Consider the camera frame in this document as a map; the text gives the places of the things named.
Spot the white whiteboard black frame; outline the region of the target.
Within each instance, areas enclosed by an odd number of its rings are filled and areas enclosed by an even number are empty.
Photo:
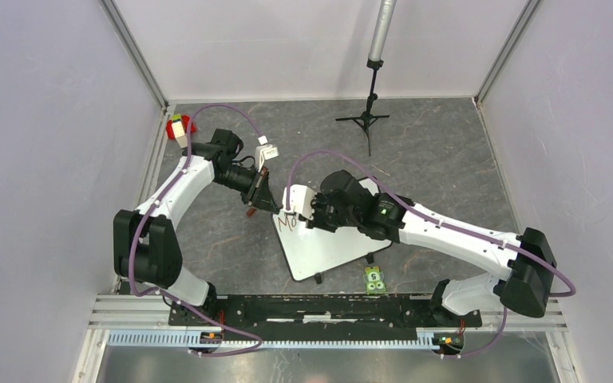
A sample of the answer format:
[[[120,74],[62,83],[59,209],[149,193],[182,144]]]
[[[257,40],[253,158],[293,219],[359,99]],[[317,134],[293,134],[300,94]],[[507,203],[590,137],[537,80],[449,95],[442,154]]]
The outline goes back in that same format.
[[[392,242],[372,239],[356,227],[340,227],[336,231],[309,228],[291,210],[281,209],[271,222],[287,263],[291,278],[302,282],[320,279],[320,274],[357,259],[391,247]]]

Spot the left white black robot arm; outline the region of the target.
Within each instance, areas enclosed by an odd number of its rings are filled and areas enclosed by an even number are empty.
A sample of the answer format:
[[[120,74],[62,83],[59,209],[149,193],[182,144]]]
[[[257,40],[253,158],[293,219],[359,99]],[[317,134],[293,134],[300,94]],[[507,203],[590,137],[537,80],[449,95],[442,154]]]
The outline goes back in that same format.
[[[138,207],[118,211],[113,220],[115,273],[131,282],[132,291],[143,283],[187,302],[190,317],[204,326],[217,319],[219,304],[213,285],[184,266],[176,237],[184,213],[210,184],[237,191],[248,207],[279,211],[265,166],[278,156],[278,148],[261,136],[248,167],[238,157],[242,149],[242,140],[224,129],[216,129],[207,143],[186,144],[176,169],[157,191]]]

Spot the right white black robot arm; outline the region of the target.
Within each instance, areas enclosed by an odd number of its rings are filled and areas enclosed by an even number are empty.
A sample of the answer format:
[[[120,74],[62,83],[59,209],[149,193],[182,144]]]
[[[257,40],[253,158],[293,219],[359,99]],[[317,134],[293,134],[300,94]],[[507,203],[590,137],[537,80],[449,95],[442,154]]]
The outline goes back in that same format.
[[[546,313],[557,262],[542,231],[468,224],[390,192],[371,192],[346,170],[328,175],[319,191],[292,186],[287,198],[309,228],[352,227],[369,239],[429,248],[482,269],[476,277],[438,284],[429,316],[440,326],[498,306],[530,318]]]

